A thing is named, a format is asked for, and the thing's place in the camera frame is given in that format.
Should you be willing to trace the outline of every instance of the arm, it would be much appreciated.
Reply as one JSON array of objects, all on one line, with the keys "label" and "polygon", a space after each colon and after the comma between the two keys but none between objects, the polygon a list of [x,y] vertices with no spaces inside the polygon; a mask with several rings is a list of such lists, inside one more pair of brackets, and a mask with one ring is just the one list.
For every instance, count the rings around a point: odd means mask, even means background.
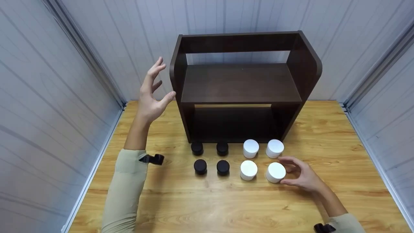
[{"label": "arm", "polygon": [[153,92],[162,84],[154,84],[158,73],[165,69],[162,58],[151,67],[140,89],[138,111],[128,132],[124,148],[118,155],[115,173],[106,196],[102,217],[102,233],[134,232],[138,201],[147,176],[148,164],[139,160],[145,151],[151,123],[164,112],[173,100],[175,92],[156,101]]},{"label": "arm", "polygon": [[365,232],[358,220],[348,213],[336,194],[307,163],[288,156],[279,157],[279,161],[285,165],[286,172],[300,172],[297,179],[283,179],[280,183],[316,193],[330,217],[329,224],[336,228],[336,233]]}]

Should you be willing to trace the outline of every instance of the right hand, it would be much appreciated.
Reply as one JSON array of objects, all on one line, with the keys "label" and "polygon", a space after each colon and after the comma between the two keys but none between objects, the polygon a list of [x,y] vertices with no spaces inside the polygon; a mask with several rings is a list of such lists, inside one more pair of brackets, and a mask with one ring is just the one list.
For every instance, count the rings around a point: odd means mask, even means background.
[{"label": "right hand", "polygon": [[281,184],[298,186],[309,192],[318,192],[325,186],[325,183],[313,171],[309,164],[290,156],[281,156],[278,159],[281,164],[285,165],[287,173],[301,173],[297,179],[281,180]]}]

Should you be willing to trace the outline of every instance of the cylindrical container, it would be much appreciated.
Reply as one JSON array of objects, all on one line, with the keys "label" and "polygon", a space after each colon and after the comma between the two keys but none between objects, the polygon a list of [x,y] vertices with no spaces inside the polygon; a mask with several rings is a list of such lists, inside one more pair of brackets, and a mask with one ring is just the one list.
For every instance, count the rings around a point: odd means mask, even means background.
[{"label": "cylindrical container", "polygon": [[284,150],[284,145],[277,139],[272,139],[267,144],[266,155],[269,158],[277,158]]},{"label": "cylindrical container", "polygon": [[216,146],[219,156],[226,156],[229,153],[229,145],[226,142],[219,142]]},{"label": "cylindrical container", "polygon": [[247,139],[243,143],[243,154],[246,158],[254,158],[259,151],[259,143],[253,139]]},{"label": "cylindrical container", "polygon": [[271,163],[267,167],[266,179],[271,183],[278,183],[286,175],[286,169],[280,163]]},{"label": "cylindrical container", "polygon": [[243,180],[252,180],[258,172],[258,167],[255,162],[246,160],[240,165],[240,177]]},{"label": "cylindrical container", "polygon": [[207,163],[203,159],[197,159],[194,162],[194,170],[197,175],[204,175],[207,173]]},{"label": "cylindrical container", "polygon": [[201,142],[193,142],[191,143],[191,150],[193,155],[202,155],[204,152],[203,144]]},{"label": "cylindrical container", "polygon": [[225,160],[220,160],[217,163],[217,174],[220,176],[228,175],[230,171],[230,164]]}]

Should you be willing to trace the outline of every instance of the hand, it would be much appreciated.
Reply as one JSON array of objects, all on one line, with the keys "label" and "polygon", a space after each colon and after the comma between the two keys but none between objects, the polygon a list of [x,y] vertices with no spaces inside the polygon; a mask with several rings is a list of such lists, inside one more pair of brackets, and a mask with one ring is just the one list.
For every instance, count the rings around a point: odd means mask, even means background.
[{"label": "hand", "polygon": [[325,186],[325,183],[307,163],[289,156],[281,156],[278,159],[281,164],[285,165],[286,172],[300,171],[301,173],[297,179],[281,180],[281,184],[298,186],[310,192],[318,192]]},{"label": "hand", "polygon": [[167,105],[176,95],[176,92],[172,91],[160,101],[154,99],[154,91],[162,84],[162,81],[154,84],[154,79],[157,77],[158,73],[166,67],[162,62],[162,57],[159,57],[158,61],[148,70],[144,83],[140,89],[137,116],[147,124],[151,124],[155,119],[161,116]]}]

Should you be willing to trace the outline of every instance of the black clip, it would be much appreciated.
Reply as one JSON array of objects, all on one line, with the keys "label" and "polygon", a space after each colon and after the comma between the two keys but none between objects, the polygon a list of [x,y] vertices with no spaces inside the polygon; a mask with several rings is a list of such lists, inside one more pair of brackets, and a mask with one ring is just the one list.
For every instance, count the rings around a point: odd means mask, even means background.
[{"label": "black clip", "polygon": [[160,155],[160,154],[155,154],[155,156],[145,155],[144,157],[140,159],[140,161],[143,163],[152,163],[155,165],[162,165],[162,163],[164,162],[164,155]]},{"label": "black clip", "polygon": [[322,223],[314,225],[313,229],[316,233],[330,233],[336,231],[336,229],[333,226],[329,224],[322,225]]}]

